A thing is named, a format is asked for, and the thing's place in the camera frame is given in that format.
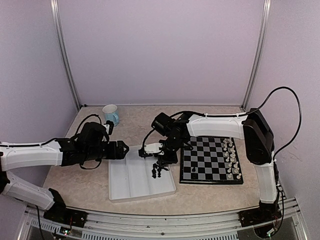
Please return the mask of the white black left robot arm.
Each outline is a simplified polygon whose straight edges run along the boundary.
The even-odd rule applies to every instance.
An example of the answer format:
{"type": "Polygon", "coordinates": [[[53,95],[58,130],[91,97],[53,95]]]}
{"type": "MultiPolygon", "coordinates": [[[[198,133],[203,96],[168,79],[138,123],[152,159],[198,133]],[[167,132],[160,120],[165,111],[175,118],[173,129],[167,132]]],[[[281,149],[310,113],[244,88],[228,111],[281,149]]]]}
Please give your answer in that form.
{"type": "Polygon", "coordinates": [[[130,148],[122,141],[111,141],[113,124],[87,122],[71,138],[53,138],[44,143],[0,146],[0,193],[49,211],[63,223],[70,211],[57,190],[36,186],[14,175],[13,169],[35,166],[84,166],[86,161],[122,160],[130,148]]]}

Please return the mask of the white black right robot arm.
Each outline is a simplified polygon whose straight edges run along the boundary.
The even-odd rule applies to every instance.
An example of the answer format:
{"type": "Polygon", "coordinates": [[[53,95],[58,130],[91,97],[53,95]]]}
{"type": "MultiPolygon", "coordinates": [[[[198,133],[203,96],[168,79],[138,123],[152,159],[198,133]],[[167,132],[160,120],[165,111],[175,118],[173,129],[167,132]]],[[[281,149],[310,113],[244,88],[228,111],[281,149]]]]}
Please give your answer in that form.
{"type": "Polygon", "coordinates": [[[147,151],[158,156],[160,170],[177,163],[177,150],[191,137],[221,136],[243,140],[246,157],[254,165],[259,184],[261,207],[257,208],[255,216],[260,222],[266,222],[275,214],[274,205],[279,195],[276,156],[295,140],[298,130],[288,143],[275,150],[274,134],[259,107],[227,115],[185,110],[168,116],[162,112],[155,117],[151,127],[166,138],[150,144],[151,150],[147,151]]]}

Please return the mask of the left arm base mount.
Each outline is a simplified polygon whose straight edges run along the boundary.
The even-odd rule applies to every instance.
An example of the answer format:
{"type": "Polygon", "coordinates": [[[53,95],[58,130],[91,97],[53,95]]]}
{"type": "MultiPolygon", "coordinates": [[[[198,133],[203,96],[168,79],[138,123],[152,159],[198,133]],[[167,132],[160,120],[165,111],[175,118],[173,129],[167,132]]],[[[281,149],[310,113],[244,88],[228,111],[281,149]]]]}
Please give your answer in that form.
{"type": "Polygon", "coordinates": [[[46,210],[43,217],[47,220],[60,224],[83,228],[87,220],[88,213],[85,211],[70,208],[54,208],[46,210]]]}

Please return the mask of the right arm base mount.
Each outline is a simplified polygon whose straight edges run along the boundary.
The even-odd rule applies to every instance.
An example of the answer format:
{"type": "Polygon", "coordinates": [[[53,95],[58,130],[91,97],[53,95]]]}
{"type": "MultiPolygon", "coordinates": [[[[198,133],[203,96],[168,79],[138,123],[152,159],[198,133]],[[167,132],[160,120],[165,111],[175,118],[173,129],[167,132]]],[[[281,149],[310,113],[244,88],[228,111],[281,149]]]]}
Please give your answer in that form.
{"type": "Polygon", "coordinates": [[[242,210],[238,213],[238,216],[241,226],[248,227],[269,222],[276,218],[280,219],[282,217],[282,213],[279,209],[273,211],[257,207],[249,210],[242,210]]]}

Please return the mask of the white plastic tray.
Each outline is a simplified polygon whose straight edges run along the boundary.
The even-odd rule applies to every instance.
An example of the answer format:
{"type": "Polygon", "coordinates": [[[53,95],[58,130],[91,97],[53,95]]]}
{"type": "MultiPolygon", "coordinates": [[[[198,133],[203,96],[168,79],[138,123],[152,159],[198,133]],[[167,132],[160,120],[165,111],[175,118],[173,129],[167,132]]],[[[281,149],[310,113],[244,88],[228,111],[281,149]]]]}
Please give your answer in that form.
{"type": "Polygon", "coordinates": [[[140,146],[131,146],[124,159],[108,161],[108,198],[113,203],[173,195],[176,185],[170,170],[153,178],[155,157],[139,157],[140,146]]]}

